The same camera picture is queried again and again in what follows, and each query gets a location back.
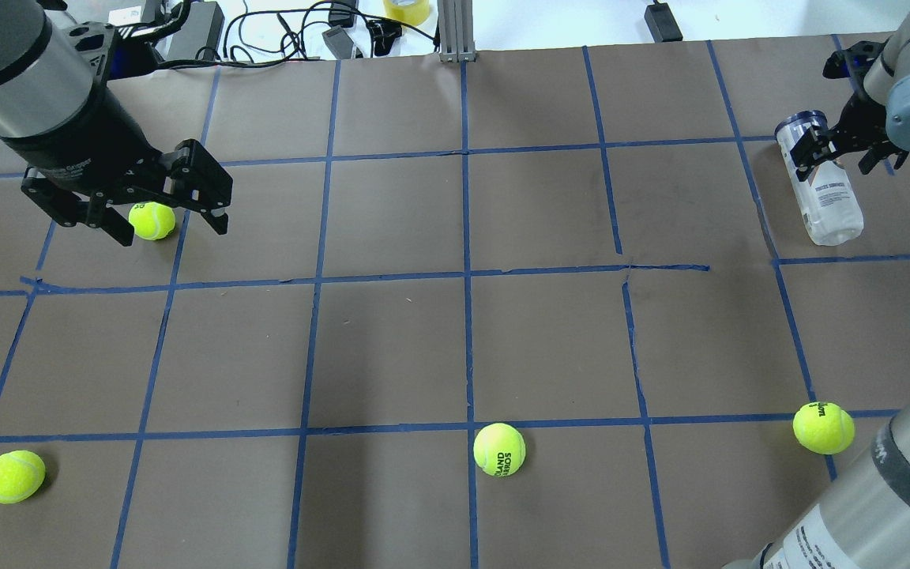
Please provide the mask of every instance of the gray robot arm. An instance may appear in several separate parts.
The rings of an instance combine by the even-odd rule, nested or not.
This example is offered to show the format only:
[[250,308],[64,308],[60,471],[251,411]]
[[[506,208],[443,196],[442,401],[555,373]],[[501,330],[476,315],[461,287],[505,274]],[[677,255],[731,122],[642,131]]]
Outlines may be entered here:
[[227,233],[231,176],[199,141],[153,148],[107,89],[118,42],[110,25],[60,30],[35,0],[0,0],[0,140],[30,165],[23,194],[60,226],[122,245],[133,228],[112,206],[134,202],[191,209]]
[[863,173],[894,155],[895,168],[900,168],[910,152],[910,12],[887,42],[835,51],[824,76],[855,79],[855,94],[837,125],[814,127],[791,151],[799,179],[825,161],[860,151],[866,152],[859,162]]

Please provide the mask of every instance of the metal post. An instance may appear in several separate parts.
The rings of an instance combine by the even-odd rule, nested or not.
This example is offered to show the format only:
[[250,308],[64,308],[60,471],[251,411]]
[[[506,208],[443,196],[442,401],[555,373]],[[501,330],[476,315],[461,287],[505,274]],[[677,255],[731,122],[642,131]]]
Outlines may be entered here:
[[472,39],[472,0],[438,0],[441,61],[476,61]]

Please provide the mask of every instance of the tape roll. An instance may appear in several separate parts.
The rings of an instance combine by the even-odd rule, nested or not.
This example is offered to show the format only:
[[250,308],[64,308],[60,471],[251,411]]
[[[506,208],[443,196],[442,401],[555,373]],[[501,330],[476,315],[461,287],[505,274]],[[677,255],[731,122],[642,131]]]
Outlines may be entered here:
[[409,25],[420,25],[431,15],[427,0],[384,0],[384,3],[386,16]]

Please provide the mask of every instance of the tennis ball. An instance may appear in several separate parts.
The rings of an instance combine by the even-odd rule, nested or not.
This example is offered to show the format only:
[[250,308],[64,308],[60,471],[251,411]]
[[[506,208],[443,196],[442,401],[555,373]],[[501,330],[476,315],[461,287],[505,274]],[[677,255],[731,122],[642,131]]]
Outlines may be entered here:
[[129,212],[129,223],[136,229],[136,235],[147,241],[167,237],[174,229],[174,210],[156,202],[133,205]]
[[525,440],[508,424],[490,424],[481,428],[472,444],[476,464],[491,476],[510,476],[525,461]]
[[795,438],[817,454],[838,454],[855,438],[855,421],[830,402],[806,403],[792,420]]
[[30,497],[44,482],[44,461],[29,450],[14,450],[0,457],[0,504],[15,504]]

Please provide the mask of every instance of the plastic bottle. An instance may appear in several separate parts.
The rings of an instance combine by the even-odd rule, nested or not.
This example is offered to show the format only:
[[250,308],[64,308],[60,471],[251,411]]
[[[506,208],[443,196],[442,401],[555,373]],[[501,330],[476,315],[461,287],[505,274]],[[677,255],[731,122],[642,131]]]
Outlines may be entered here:
[[824,162],[813,169],[806,181],[795,177],[795,165],[788,153],[809,125],[827,127],[827,118],[820,111],[795,113],[774,129],[774,140],[781,147],[806,234],[817,245],[841,245],[863,233],[863,211],[841,164]]

